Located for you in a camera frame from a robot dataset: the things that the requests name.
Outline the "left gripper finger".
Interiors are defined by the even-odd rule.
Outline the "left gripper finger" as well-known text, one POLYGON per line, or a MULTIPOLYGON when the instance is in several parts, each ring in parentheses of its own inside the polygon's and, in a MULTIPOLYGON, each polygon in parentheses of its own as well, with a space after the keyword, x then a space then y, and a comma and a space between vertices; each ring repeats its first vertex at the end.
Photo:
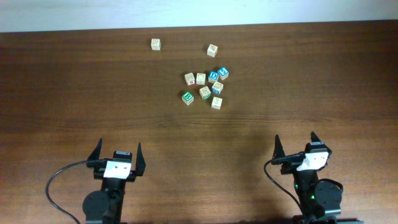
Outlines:
POLYGON ((139 143, 136 154, 136 166, 135 166, 136 176, 143 176, 145 169, 146 169, 146 162, 142 153, 141 144, 139 143))
POLYGON ((88 161, 97 161, 100 158, 102 142, 103 142, 103 140, 100 138, 96 147, 91 152, 91 154, 88 156, 88 158, 87 158, 88 161))

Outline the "wooden letter I block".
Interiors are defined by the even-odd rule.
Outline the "wooden letter I block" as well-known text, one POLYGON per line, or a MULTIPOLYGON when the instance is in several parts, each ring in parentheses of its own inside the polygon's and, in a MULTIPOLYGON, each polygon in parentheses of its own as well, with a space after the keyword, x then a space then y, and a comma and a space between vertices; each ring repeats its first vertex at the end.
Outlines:
POLYGON ((221 105, 222 105, 223 99, 222 98, 218 98, 218 97, 213 97, 213 100, 211 102, 211 107, 213 109, 217 109, 220 110, 221 109, 221 105))

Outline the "green letter B block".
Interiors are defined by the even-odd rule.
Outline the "green letter B block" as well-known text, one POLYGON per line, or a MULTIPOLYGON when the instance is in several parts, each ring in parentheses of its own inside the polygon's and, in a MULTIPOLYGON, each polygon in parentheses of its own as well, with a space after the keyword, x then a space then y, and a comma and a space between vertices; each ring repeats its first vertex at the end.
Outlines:
POLYGON ((182 95, 182 101, 186 104, 186 105, 190 105, 193 101, 194 101, 194 96, 189 92, 185 92, 182 95))

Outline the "wooden block blue side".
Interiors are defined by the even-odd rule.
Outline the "wooden block blue side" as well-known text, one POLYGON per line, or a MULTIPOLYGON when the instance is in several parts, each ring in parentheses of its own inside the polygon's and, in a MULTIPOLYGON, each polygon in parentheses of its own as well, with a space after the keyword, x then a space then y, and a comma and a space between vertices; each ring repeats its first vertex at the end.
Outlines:
POLYGON ((211 87, 211 92, 219 95, 223 90, 223 84, 220 82, 214 82, 213 86, 211 87))

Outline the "wooden block green side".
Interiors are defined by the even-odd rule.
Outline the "wooden block green side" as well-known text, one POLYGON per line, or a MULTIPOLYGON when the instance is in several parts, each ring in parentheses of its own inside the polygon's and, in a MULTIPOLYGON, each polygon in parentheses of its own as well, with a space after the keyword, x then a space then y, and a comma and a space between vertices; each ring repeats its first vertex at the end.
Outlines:
POLYGON ((211 96, 211 90, 207 86, 200 88, 199 92, 200 92, 200 96, 203 100, 205 100, 211 96))

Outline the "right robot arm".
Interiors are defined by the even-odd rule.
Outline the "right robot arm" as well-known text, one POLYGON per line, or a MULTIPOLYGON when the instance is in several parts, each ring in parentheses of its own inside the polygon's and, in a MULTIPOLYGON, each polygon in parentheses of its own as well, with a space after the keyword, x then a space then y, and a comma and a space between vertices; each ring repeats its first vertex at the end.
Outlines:
POLYGON ((292 174, 301 215, 294 223, 336 223, 341 213, 343 185, 331 179, 319 179, 318 172, 328 165, 331 149, 314 133, 302 152, 286 155, 279 136, 275 137, 271 164, 280 165, 282 175, 292 174))

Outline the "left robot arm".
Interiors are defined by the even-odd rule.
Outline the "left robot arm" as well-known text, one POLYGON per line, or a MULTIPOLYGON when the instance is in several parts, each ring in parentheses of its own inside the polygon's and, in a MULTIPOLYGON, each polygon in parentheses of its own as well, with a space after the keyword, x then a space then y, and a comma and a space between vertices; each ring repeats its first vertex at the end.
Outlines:
POLYGON ((144 175, 146 162, 141 145, 137 147, 136 161, 132 153, 114 151, 112 158, 100 159, 102 140, 87 158, 87 167, 93 177, 101 181, 101 188, 88 194, 82 205, 86 223, 120 223, 123 200, 128 182, 144 175))

